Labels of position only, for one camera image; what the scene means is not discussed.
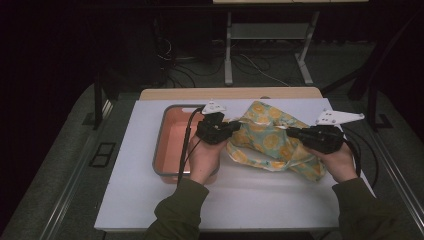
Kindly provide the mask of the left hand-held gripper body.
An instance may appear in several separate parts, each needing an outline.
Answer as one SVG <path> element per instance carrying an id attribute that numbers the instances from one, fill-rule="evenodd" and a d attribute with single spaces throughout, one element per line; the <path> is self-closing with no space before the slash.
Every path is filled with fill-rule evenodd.
<path id="1" fill-rule="evenodd" d="M 225 110 L 225 107 L 210 100 L 201 110 L 204 118 L 198 123 L 195 135 L 210 145 L 230 138 L 232 134 L 225 132 L 226 127 L 229 127 L 228 123 L 223 121 Z"/>

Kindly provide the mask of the black stand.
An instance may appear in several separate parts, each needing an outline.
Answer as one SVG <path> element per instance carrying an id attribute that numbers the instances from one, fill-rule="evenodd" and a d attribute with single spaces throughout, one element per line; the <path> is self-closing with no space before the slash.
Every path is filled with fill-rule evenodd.
<path id="1" fill-rule="evenodd" d="M 104 69 L 94 77 L 94 111 L 86 115 L 84 125 L 97 130 L 106 118 L 107 111 L 119 95 L 119 84 L 112 69 Z"/>
<path id="2" fill-rule="evenodd" d="M 368 123 L 374 130 L 386 127 L 378 122 L 380 92 L 394 103 L 412 128 L 424 134 L 424 11 L 382 15 L 374 25 L 375 48 L 364 64 L 321 89 L 324 94 L 352 82 L 351 100 L 366 96 Z"/>

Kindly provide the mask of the person's right hand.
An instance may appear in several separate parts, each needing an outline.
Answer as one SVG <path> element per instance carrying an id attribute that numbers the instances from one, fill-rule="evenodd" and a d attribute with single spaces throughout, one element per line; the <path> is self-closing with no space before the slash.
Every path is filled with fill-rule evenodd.
<path id="1" fill-rule="evenodd" d="M 309 148 L 307 148 L 307 151 L 322 160 L 328 172 L 337 183 L 342 183 L 358 177 L 353 163 L 352 152 L 346 143 L 344 143 L 337 152 L 330 154 L 324 154 Z"/>

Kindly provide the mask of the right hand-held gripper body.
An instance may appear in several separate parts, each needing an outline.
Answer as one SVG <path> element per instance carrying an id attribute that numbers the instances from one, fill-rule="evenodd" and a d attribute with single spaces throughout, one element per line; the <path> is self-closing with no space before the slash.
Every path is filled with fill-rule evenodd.
<path id="1" fill-rule="evenodd" d="M 363 113 L 349 113 L 335 110 L 324 110 L 317 118 L 315 125 L 303 128 L 299 139 L 304 146 L 323 154 L 337 152 L 343 142 L 344 133 L 339 125 L 363 120 Z"/>

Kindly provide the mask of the white board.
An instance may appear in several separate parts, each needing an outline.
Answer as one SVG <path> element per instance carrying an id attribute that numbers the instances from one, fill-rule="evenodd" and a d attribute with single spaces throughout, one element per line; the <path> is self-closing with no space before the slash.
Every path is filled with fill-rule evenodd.
<path id="1" fill-rule="evenodd" d="M 130 117 L 94 227 L 141 231 L 176 186 L 153 170 L 164 110 L 174 100 L 140 100 Z M 339 208 L 330 175 L 319 182 L 292 171 L 269 172 L 237 164 L 226 153 L 201 211 L 203 231 L 324 230 L 338 226 Z"/>

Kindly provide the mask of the black floor socket frame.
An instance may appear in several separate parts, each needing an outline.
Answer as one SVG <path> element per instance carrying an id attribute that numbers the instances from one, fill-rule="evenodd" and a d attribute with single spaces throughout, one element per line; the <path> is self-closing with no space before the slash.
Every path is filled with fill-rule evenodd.
<path id="1" fill-rule="evenodd" d="M 115 143 L 113 142 L 100 143 L 94 156 L 89 162 L 89 166 L 94 168 L 107 167 L 112 157 L 114 148 L 115 148 Z"/>

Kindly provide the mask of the person's left hand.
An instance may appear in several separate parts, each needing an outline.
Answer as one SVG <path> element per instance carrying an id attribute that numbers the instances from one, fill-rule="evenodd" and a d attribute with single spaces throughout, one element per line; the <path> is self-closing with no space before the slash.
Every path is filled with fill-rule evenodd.
<path id="1" fill-rule="evenodd" d="M 224 143 L 209 145 L 199 137 L 193 136 L 189 143 L 190 179 L 204 185 L 219 165 Z"/>

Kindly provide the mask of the wooden table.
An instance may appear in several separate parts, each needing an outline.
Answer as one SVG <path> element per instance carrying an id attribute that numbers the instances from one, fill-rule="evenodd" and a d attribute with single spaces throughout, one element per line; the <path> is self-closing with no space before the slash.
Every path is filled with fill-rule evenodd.
<path id="1" fill-rule="evenodd" d="M 316 87 L 226 87 L 145 89 L 140 100 L 200 100 L 200 99 L 297 99 L 322 98 Z"/>

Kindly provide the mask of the orange print cloth bag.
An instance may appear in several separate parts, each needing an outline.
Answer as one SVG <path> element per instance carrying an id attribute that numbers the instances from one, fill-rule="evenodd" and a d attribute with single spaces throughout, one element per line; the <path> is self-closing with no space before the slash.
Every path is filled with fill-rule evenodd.
<path id="1" fill-rule="evenodd" d="M 308 128 L 304 122 L 260 101 L 254 101 L 240 120 L 240 129 L 226 145 L 233 161 L 272 172 L 292 170 L 314 182 L 326 174 L 319 158 L 286 133 L 290 127 Z"/>

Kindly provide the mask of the grey metal stand frame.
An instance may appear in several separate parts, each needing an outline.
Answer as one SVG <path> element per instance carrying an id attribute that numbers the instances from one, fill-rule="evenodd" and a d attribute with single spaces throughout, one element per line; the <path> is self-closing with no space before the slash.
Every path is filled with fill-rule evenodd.
<path id="1" fill-rule="evenodd" d="M 295 53 L 294 56 L 304 83 L 311 85 L 313 80 L 305 58 L 312 42 L 319 15 L 319 11 L 314 12 L 308 23 L 237 23 L 233 21 L 232 13 L 228 12 L 224 58 L 225 85 L 233 85 L 231 60 L 231 42 L 233 40 L 302 40 L 303 48 L 300 52 Z"/>

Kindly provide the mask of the pink basin with grey rim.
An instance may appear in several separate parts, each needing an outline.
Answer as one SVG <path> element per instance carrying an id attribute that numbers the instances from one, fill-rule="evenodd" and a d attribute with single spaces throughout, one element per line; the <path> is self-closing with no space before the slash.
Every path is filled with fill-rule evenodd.
<path id="1" fill-rule="evenodd" d="M 166 184 L 178 181 L 187 123 L 198 108 L 200 105 L 171 105 L 164 110 L 152 167 Z"/>

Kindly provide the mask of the pale desk top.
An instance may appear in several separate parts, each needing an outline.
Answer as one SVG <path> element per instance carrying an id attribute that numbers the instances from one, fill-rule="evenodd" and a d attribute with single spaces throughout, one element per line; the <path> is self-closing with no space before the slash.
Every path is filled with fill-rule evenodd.
<path id="1" fill-rule="evenodd" d="M 213 4 L 362 3 L 369 0 L 212 0 Z"/>

